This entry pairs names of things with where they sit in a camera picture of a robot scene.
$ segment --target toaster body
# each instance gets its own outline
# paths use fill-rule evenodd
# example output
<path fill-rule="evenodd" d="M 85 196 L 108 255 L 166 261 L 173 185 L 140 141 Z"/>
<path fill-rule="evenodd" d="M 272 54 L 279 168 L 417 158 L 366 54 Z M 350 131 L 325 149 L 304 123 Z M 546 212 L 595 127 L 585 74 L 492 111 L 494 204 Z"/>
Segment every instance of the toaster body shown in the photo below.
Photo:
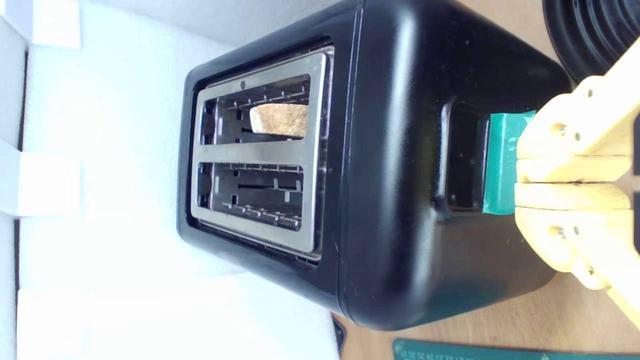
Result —
<path fill-rule="evenodd" d="M 189 73 L 178 230 L 377 329 L 527 293 L 554 272 L 482 212 L 488 119 L 569 90 L 456 3 L 343 1 Z M 266 103 L 307 105 L 305 136 L 254 133 Z"/>

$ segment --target green tape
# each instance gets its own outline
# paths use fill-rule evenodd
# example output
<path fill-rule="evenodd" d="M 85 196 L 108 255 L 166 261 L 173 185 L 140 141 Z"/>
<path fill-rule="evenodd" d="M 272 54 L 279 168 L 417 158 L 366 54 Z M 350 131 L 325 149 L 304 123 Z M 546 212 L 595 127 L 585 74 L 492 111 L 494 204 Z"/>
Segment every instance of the green tape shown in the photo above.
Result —
<path fill-rule="evenodd" d="M 396 339 L 394 360 L 640 360 L 640 356 L 572 354 L 470 347 Z"/>
<path fill-rule="evenodd" d="M 484 177 L 483 213 L 508 215 L 515 211 L 513 187 L 517 182 L 516 145 L 522 131 L 535 114 L 535 111 L 491 114 Z"/>

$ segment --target toaster slot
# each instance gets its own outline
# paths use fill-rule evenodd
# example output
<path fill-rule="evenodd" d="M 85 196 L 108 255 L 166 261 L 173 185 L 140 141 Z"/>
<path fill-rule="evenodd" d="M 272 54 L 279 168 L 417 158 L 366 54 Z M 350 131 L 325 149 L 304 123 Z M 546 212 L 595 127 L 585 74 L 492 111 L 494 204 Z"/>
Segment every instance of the toaster slot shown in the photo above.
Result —
<path fill-rule="evenodd" d="M 212 172 L 199 180 L 209 190 L 201 206 L 299 231 L 304 174 L 297 165 L 201 164 Z"/>
<path fill-rule="evenodd" d="M 455 104 L 449 123 L 447 204 L 451 211 L 482 211 L 489 116 Z"/>
<path fill-rule="evenodd" d="M 202 225 L 319 259 L 332 61 L 324 47 L 198 92 L 190 212 Z M 262 104 L 307 106 L 305 135 L 254 133 Z"/>
<path fill-rule="evenodd" d="M 309 105 L 310 87 L 310 76 L 303 74 L 208 100 L 204 104 L 200 143 L 212 145 L 301 139 L 254 133 L 249 110 L 262 104 Z"/>

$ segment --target wooden table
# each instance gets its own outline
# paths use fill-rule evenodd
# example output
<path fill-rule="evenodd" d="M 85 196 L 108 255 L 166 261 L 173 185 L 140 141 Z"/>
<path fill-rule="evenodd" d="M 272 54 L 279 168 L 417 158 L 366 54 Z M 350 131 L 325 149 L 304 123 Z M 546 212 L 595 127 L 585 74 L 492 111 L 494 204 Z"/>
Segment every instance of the wooden table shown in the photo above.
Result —
<path fill-rule="evenodd" d="M 477 13 L 557 56 L 547 36 L 541 0 L 461 0 Z M 396 332 L 347 329 L 342 360 L 393 360 L 396 338 L 567 352 L 640 354 L 640 331 L 601 291 L 558 274 L 534 293 L 439 322 Z"/>

